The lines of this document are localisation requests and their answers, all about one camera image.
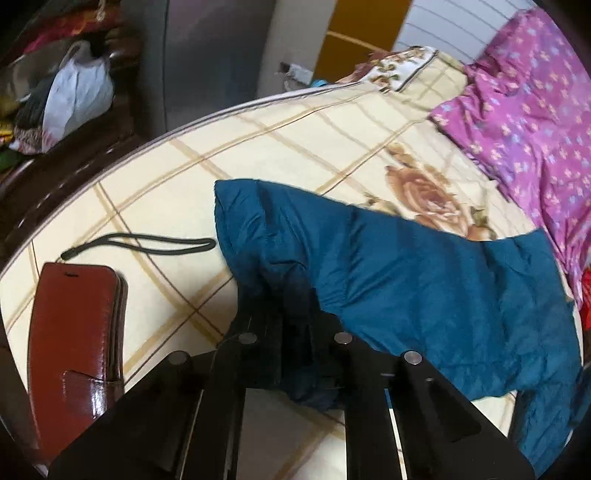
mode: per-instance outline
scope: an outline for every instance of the plastic bag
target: plastic bag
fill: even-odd
[[[43,114],[43,153],[111,107],[113,82],[107,65],[103,59],[91,58],[87,42],[79,43],[74,51],[70,49],[64,58],[65,65],[51,85]]]

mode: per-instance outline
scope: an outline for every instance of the phone case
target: phone case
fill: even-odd
[[[102,265],[46,263],[33,303],[28,389],[49,464],[123,394],[127,285]]]

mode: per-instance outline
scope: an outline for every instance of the pink floral blanket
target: pink floral blanket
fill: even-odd
[[[591,243],[591,83],[541,9],[518,12],[431,118],[543,228],[578,305]]]

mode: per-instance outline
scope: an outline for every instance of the white wall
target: white wall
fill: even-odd
[[[471,63],[518,9],[532,0],[414,0],[393,50],[427,45]]]
[[[277,0],[261,62],[258,97],[283,91],[283,77],[275,75],[282,61],[314,71],[335,5],[336,0]]]

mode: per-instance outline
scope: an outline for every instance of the electrical socket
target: electrical socket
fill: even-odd
[[[312,82],[312,76],[314,75],[308,69],[305,69],[297,63],[292,63],[290,69],[287,72],[287,76],[293,78],[296,82],[300,82],[304,85],[309,85]]]

